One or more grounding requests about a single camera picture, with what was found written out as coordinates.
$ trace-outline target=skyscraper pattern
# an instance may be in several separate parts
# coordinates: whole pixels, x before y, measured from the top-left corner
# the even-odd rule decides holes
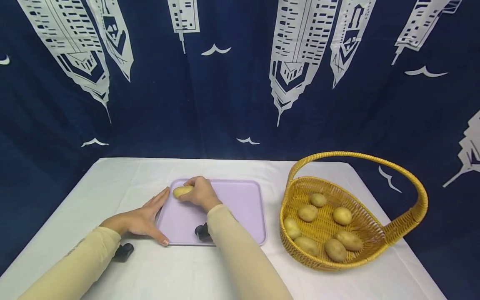
[[[108,68],[83,2],[18,0],[18,3],[65,74],[107,109]]]
[[[184,33],[200,32],[197,0],[168,0],[173,32],[179,34],[183,54],[185,54]]]
[[[280,116],[312,83],[334,25],[337,0],[279,0],[270,82]]]
[[[453,14],[458,9],[461,0],[417,0],[408,18],[407,24],[398,36],[395,64],[404,48],[420,51],[442,13]]]
[[[130,81],[133,64],[132,47],[127,25],[117,0],[89,0],[107,52],[116,62],[125,78]]]
[[[444,188],[462,174],[470,171],[480,172],[480,110],[468,121],[468,128],[464,131],[464,135],[465,138],[459,142],[462,150],[458,153],[463,166],[443,185]]]
[[[333,87],[342,79],[361,42],[376,0],[343,0],[330,48]]]

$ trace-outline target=blue backdrop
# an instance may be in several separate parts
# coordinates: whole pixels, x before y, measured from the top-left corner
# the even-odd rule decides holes
[[[474,0],[4,1],[0,274],[99,157],[348,150],[422,181],[429,212],[407,242],[449,299],[475,299],[479,10]],[[395,171],[347,162],[390,218],[415,202]]]

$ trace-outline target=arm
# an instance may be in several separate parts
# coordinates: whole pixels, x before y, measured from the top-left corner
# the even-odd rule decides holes
[[[80,299],[115,255],[120,234],[97,227],[43,274],[19,300]]]
[[[251,235],[217,198],[210,181],[194,177],[191,192],[179,197],[207,212],[208,232],[220,249],[242,300],[291,300],[287,287]]]
[[[125,232],[148,235],[167,246],[168,239],[155,227],[155,215],[168,198],[169,188],[141,208],[108,218],[43,274],[19,300],[80,299],[100,278]]]

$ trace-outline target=potato in hand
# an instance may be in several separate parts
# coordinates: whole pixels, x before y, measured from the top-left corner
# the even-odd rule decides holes
[[[173,190],[173,196],[178,199],[180,196],[190,193],[192,190],[193,190],[192,185],[179,186]]]

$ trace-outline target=black clamp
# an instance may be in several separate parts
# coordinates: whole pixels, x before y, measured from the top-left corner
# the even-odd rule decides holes
[[[207,241],[210,239],[210,233],[208,233],[208,225],[205,223],[204,225],[199,225],[195,228],[195,235],[201,241]]]
[[[115,255],[113,256],[112,260],[120,263],[124,263],[127,261],[127,259],[130,257],[130,254],[133,252],[133,245],[130,243],[127,243],[125,245],[120,245],[117,251],[115,252]]]

